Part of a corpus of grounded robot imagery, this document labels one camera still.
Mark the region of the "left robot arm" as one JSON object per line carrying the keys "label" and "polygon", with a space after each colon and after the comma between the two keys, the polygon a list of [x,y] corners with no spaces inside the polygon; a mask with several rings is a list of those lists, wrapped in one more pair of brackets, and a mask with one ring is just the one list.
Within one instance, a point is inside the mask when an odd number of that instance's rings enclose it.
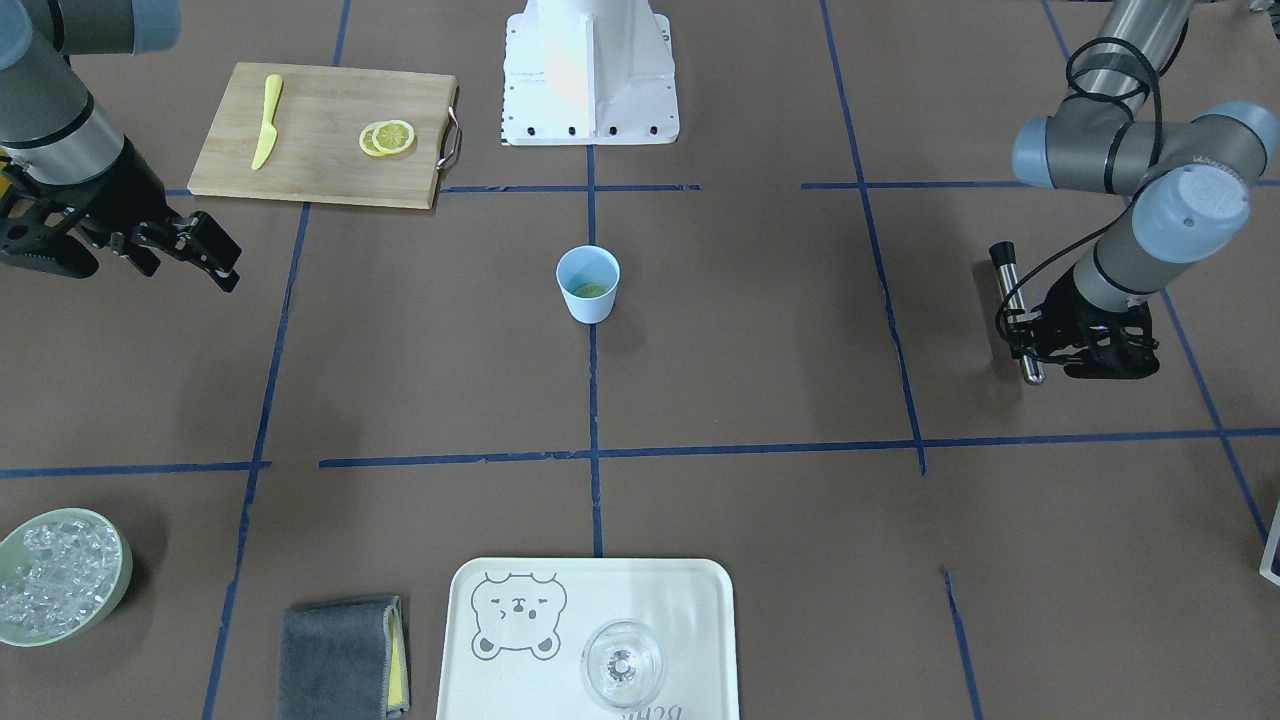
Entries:
{"label": "left robot arm", "polygon": [[1251,190],[1277,156],[1277,118],[1222,102],[1185,123],[1164,117],[1160,90],[1185,38],[1193,3],[1116,1],[1096,37],[1065,65],[1068,95],[1028,120],[1012,151],[1020,182],[1108,193],[1125,210],[1082,240],[1084,252],[1028,306],[1015,247],[989,247],[1001,300],[995,329],[1025,383],[1047,366],[1076,379],[1155,374],[1148,304],[1245,225]]}

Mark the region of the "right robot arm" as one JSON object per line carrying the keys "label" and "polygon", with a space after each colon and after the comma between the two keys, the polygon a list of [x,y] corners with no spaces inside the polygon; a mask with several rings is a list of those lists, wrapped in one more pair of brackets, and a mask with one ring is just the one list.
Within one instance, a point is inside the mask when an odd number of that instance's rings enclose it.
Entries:
{"label": "right robot arm", "polygon": [[84,279],[106,249],[143,275],[168,255],[236,288],[239,245],[207,213],[169,206],[164,183],[69,63],[163,53],[179,37],[177,1],[3,3],[5,265]]}

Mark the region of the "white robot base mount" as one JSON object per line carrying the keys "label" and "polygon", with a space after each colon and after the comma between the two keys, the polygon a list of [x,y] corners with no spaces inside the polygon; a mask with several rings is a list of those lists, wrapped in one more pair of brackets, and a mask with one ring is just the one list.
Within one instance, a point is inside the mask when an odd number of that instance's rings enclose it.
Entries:
{"label": "white robot base mount", "polygon": [[671,23],[650,3],[529,1],[504,40],[502,143],[678,141]]}

